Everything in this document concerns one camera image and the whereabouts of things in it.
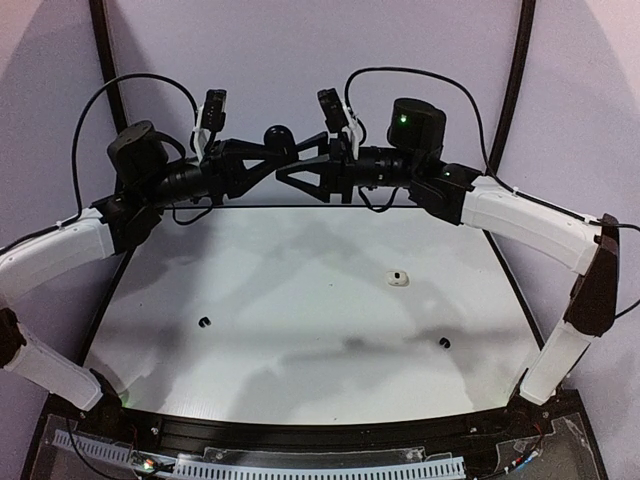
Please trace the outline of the white earbud charging case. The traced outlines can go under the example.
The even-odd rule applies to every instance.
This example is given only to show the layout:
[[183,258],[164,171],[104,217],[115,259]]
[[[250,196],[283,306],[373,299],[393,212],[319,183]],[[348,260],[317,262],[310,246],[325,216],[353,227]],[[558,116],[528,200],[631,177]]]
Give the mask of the white earbud charging case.
[[393,287],[406,287],[410,284],[410,279],[406,271],[391,270],[386,272],[387,284]]

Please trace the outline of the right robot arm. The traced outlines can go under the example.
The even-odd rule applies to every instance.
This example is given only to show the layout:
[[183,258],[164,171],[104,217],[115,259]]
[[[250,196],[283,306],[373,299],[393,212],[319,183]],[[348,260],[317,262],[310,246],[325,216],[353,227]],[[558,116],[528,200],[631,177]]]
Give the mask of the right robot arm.
[[576,274],[562,319],[516,387],[521,398],[546,403],[615,322],[617,220],[551,206],[479,170],[442,161],[446,115],[425,101],[394,101],[386,148],[360,145],[355,118],[335,91],[320,91],[319,103],[328,131],[316,139],[318,156],[277,170],[278,181],[321,202],[338,195],[344,204],[355,188],[405,189],[434,218],[518,241]]

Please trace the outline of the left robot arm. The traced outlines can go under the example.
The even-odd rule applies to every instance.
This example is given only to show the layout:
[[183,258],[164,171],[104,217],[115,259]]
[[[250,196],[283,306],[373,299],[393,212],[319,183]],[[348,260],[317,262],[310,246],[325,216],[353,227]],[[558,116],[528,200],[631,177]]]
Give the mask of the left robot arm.
[[1,252],[1,367],[66,400],[83,412],[118,395],[98,372],[80,367],[36,338],[20,323],[13,302],[36,287],[93,261],[144,243],[163,210],[180,201],[208,197],[215,206],[239,198],[298,153],[291,131],[270,127],[260,144],[208,139],[197,157],[171,161],[165,149],[184,148],[148,121],[123,130],[107,153],[123,183],[119,192],[95,201],[76,219],[54,225]]

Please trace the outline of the black earbud charging case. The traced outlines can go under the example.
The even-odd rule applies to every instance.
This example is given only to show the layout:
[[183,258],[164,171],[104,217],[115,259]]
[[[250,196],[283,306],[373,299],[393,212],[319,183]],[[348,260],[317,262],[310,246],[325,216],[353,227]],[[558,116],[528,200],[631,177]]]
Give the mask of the black earbud charging case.
[[284,125],[269,127],[263,136],[264,145],[271,150],[282,151],[285,154],[296,152],[293,133]]

